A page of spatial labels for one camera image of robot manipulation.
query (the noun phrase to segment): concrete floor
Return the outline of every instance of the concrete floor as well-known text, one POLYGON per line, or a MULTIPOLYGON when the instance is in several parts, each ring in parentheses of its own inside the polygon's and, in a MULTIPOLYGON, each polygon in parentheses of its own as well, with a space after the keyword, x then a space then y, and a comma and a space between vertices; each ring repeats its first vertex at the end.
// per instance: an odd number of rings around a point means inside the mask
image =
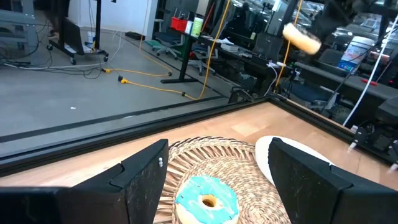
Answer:
MULTIPOLYGON (((42 35, 44 35, 42 42, 46 44, 47 31, 44 30, 41 32, 39 38, 42 35)), ((84 41, 86 37, 84 29, 81 31, 81 36, 84 41)), ((46 50, 44 44, 39 45, 39 49, 34 54, 34 57, 39 58, 42 61, 41 64, 46 67, 49 66, 51 60, 46 64, 50 58, 50 52, 46 50)), ((165 68, 145 59, 138 47, 132 43, 126 43, 126 40, 124 38, 120 39, 118 35, 114 36, 111 31, 104 30, 101 33, 100 44, 101 48, 109 53, 109 62, 103 63, 101 65, 103 68, 138 70, 153 74, 168 72, 165 68), (113 57, 119 46, 121 48, 113 57)), ((70 66, 69 57, 57 49, 51 52, 51 57, 51 66, 53 67, 70 66)), ((77 57, 76 59, 78 65, 90 65, 100 63, 102 58, 102 56, 86 55, 77 57)), ((172 77, 150 77, 129 72, 100 74, 99 71, 95 70, 87 78, 98 77, 87 79, 83 75, 69 75, 64 71, 58 70, 46 72, 42 70, 22 70, 0 66, 0 139, 1 136, 15 133, 191 101, 176 93, 166 93, 135 85, 122 85, 118 82, 118 75, 122 75, 128 80, 142 85, 184 91, 193 97, 198 97, 203 88, 203 85, 199 82, 161 84, 161 79, 178 77, 179 71, 176 68, 181 67, 181 62, 169 58, 168 55, 161 55, 160 58, 165 62, 171 62, 172 60, 172 66, 166 64, 173 71, 172 77)), ((78 67, 78 69, 87 70, 95 67, 99 67, 99 65, 78 67)), ((197 70, 194 68, 190 68, 187 73, 202 81, 204 79, 198 75, 197 70)), ((231 88, 230 83, 226 83, 216 77, 209 78, 207 86, 209 87, 205 89, 204 99, 227 95, 231 88)), ((158 111, 150 115, 144 114, 145 116, 141 115, 124 119, 122 122, 110 121, 64 130, 58 133, 0 142, 0 155, 10 155, 32 147, 39 147, 43 144, 78 138, 84 134, 96 134, 139 122, 148 122, 167 116, 178 115, 183 112, 202 110, 225 104, 226 102, 226 98, 211 100, 198 103, 197 105, 174 108, 161 113, 158 111)))

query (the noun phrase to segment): wooden tabletop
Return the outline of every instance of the wooden tabletop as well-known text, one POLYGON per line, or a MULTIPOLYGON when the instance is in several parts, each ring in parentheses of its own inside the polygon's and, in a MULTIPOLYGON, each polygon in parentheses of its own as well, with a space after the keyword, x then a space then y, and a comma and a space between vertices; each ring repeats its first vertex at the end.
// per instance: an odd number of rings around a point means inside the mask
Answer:
POLYGON ((222 136, 255 144, 267 135, 291 138, 323 154, 338 167, 398 190, 398 172, 353 150, 330 134, 298 119, 271 103, 263 103, 181 128, 87 153, 0 178, 0 186, 71 187, 112 167, 161 138, 169 143, 197 136, 222 136))

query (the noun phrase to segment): sponge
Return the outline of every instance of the sponge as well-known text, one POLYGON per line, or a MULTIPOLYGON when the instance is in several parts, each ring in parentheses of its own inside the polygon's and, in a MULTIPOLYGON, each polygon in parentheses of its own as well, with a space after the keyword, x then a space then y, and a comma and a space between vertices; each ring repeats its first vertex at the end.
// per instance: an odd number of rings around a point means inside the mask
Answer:
POLYGON ((308 54, 316 54, 321 48, 322 43, 317 37, 308 33, 305 29, 298 29, 292 23, 285 26, 282 34, 290 43, 308 54))

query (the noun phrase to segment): wicker mat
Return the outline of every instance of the wicker mat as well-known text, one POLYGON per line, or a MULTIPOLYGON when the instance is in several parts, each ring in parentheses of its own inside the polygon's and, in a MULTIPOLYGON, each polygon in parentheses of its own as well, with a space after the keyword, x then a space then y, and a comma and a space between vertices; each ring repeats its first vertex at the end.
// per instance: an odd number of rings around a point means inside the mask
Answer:
POLYGON ((276 188, 254 160, 254 146, 220 137, 191 138, 170 146, 166 182, 154 223, 180 223, 174 200, 194 175, 219 178, 236 193, 238 223, 290 223, 276 188))

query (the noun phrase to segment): teal donut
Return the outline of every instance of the teal donut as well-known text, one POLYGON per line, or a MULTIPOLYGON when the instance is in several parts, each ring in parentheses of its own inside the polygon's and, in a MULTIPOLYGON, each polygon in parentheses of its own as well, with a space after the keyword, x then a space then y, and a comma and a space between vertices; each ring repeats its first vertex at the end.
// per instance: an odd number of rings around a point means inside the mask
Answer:
POLYGON ((183 206, 200 223, 222 224, 239 215, 235 192, 217 178, 194 176, 188 179, 177 195, 175 203, 183 206), (203 203, 203 198, 216 198, 216 204, 203 203))

